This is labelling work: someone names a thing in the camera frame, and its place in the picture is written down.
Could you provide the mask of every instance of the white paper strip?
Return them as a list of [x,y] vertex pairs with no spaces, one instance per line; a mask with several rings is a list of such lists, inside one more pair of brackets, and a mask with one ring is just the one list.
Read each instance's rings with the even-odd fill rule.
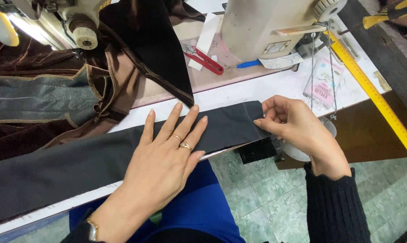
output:
[[[206,15],[205,23],[203,24],[202,32],[200,33],[200,37],[196,45],[201,52],[205,54],[208,53],[219,21],[220,17],[213,13],[208,13]],[[188,66],[199,71],[202,70],[202,65],[197,63],[195,60],[190,60]]]
[[264,67],[268,69],[278,69],[283,67],[285,68],[304,61],[298,52],[281,58],[259,60],[264,65]]

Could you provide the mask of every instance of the measuring ruler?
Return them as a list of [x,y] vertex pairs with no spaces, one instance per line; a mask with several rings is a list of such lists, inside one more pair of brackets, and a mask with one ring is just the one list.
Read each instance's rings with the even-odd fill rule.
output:
[[353,59],[352,55],[348,53],[346,48],[340,43],[340,41],[336,38],[336,36],[330,31],[330,38],[334,41],[334,44],[331,45],[331,48],[334,52],[337,53],[341,61],[344,63],[346,68],[350,71],[350,73],[354,76],[354,78],[358,81],[361,85],[363,90],[366,94],[370,97],[373,101],[375,106],[379,109],[381,114],[385,117],[388,124],[390,124],[391,128],[394,130],[397,137],[403,143],[405,148],[407,149],[407,130],[401,124],[399,118],[395,115],[394,111],[390,108],[388,103],[385,101],[384,97],[379,93],[376,87],[373,85],[372,81],[370,81],[367,75],[363,72],[363,70],[358,66],[357,62]]

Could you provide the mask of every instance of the hand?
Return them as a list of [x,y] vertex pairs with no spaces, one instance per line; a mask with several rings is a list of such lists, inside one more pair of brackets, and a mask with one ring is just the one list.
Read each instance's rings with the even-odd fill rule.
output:
[[265,118],[255,120],[255,125],[307,154],[316,176],[352,176],[337,141],[302,100],[275,95],[262,103],[262,109]]
[[153,140],[155,112],[146,118],[122,185],[109,196],[91,220],[98,225],[98,241],[125,242],[153,213],[167,205],[185,186],[204,151],[190,154],[181,140],[194,148],[208,124],[204,116],[190,132],[198,113],[195,105],[175,129],[182,110],[177,103]]

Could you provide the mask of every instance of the woman's left hand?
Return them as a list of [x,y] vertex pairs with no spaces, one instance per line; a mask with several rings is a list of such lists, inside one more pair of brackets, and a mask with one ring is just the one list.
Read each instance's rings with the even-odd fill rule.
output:
[[[126,241],[151,214],[166,206],[184,188],[205,154],[191,150],[208,118],[203,117],[190,132],[199,113],[199,106],[195,105],[175,129],[181,110],[179,102],[153,139],[155,112],[151,109],[123,184],[91,216],[91,221],[98,225],[98,241]],[[183,140],[190,148],[180,146]]]

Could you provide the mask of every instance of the woman's right hand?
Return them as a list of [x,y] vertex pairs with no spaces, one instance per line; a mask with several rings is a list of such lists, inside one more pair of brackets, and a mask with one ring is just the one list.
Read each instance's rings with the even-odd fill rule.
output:
[[255,125],[307,154],[316,176],[352,176],[337,141],[302,100],[275,95],[262,102],[262,109],[265,118],[255,120]]

